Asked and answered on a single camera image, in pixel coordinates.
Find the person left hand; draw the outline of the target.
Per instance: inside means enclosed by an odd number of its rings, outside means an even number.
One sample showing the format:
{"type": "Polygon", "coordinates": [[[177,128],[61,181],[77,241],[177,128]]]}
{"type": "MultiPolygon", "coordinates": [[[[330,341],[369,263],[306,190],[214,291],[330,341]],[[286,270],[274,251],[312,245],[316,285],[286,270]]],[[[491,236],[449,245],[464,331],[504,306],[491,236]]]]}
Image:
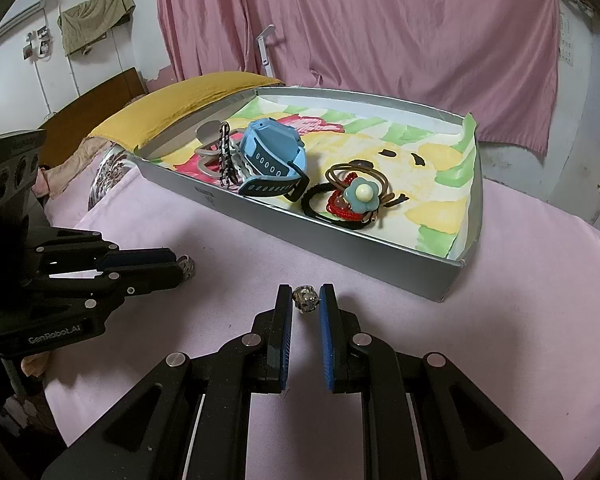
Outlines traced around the person left hand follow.
{"type": "Polygon", "coordinates": [[[50,364],[51,357],[52,352],[50,351],[37,353],[33,356],[26,356],[20,363],[23,374],[27,377],[42,377],[47,370],[48,364],[50,364]]]}

